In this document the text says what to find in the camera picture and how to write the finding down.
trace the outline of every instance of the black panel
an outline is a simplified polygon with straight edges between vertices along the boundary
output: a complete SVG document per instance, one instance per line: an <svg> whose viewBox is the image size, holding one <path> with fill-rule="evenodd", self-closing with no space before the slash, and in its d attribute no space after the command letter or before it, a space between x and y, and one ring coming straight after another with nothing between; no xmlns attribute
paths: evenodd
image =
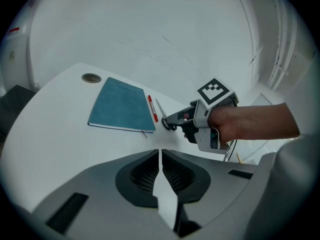
<svg viewBox="0 0 320 240"><path fill-rule="evenodd" d="M176 195L189 187L196 178L191 169L166 154L162 155L162 165L163 174Z"/></svg>
<svg viewBox="0 0 320 240"><path fill-rule="evenodd" d="M63 234L87 201L85 194L74 193L46 223L53 230Z"/></svg>
<svg viewBox="0 0 320 240"><path fill-rule="evenodd" d="M36 93L16 85L0 99L0 138L7 136L10 128Z"/></svg>
<svg viewBox="0 0 320 240"><path fill-rule="evenodd" d="M241 178L245 178L250 180L252 175L254 175L253 173L250 172L246 172L246 171L241 171L241 170L231 170L228 172L228 174L234 175L234 176L238 176Z"/></svg>
<svg viewBox="0 0 320 240"><path fill-rule="evenodd" d="M218 149L218 143L219 143L219 134L218 131L215 129L210 129L210 148L212 149Z"/></svg>
<svg viewBox="0 0 320 240"><path fill-rule="evenodd" d="M199 201L210 186L209 173L202 167L162 150L163 173L179 204Z"/></svg>
<svg viewBox="0 0 320 240"><path fill-rule="evenodd" d="M178 120L184 119L184 111L179 112L177 117Z"/></svg>
<svg viewBox="0 0 320 240"><path fill-rule="evenodd" d="M159 172L159 150L122 167L115 176L115 186L130 203L139 207L158 207L153 196L155 179Z"/></svg>
<svg viewBox="0 0 320 240"><path fill-rule="evenodd" d="M130 174L130 178L138 188L152 194L158 173L159 158L157 155L153 155L148 160L135 167Z"/></svg>
<svg viewBox="0 0 320 240"><path fill-rule="evenodd" d="M201 229L201 226L194 221L188 219L183 204L179 204L176 211L175 223L173 231L181 238Z"/></svg>
<svg viewBox="0 0 320 240"><path fill-rule="evenodd" d="M199 129L195 127L193 120L187 123L179 124L178 126L182 128L182 131L184 132L185 136L187 137L190 143L197 144L195 133L197 133Z"/></svg>

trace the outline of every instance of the blue notebook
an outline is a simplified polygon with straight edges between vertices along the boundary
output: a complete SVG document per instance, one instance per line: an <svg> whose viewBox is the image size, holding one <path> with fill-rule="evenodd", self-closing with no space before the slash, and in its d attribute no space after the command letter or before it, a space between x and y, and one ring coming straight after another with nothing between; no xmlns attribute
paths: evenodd
<svg viewBox="0 0 320 240"><path fill-rule="evenodd" d="M156 130L144 90L111 77L95 101L88 125L146 133Z"/></svg>

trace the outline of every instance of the red pen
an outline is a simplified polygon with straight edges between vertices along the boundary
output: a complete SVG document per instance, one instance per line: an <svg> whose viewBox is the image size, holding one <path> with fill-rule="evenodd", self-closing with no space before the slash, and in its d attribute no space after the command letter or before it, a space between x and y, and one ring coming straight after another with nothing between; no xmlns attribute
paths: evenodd
<svg viewBox="0 0 320 240"><path fill-rule="evenodd" d="M156 110L155 110L155 106L154 106L154 103L152 102L152 99L151 99L150 95L148 95L148 100L149 100L149 103L150 103L150 106L151 106L151 110L152 110L154 119L155 119L156 122L158 122L158 116L157 116L157 113L156 113Z"/></svg>

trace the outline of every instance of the table surface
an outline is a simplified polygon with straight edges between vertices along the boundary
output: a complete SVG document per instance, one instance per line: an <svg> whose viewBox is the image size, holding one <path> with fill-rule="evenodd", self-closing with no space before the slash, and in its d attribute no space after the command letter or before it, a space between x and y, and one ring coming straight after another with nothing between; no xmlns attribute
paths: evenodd
<svg viewBox="0 0 320 240"><path fill-rule="evenodd" d="M99 83L82 80L97 74ZM153 149L169 149L222 161L184 138L182 129L167 131L161 121L146 133L89 126L88 119L108 77L151 95L159 118L186 107L167 96L106 70L78 63L51 80L26 105L13 124L0 160L1 183L15 204L32 212L52 191L81 171L107 161Z"/></svg>

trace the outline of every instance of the human hand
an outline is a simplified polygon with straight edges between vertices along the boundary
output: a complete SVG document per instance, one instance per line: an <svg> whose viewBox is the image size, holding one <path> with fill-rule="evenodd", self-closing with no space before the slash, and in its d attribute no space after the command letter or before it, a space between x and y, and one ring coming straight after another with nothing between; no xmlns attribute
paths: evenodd
<svg viewBox="0 0 320 240"><path fill-rule="evenodd" d="M210 128L216 128L220 134L220 143L225 144L236 139L235 121L232 116L235 113L234 107L216 107L210 111L208 124ZM184 119L189 119L188 113L183 115Z"/></svg>

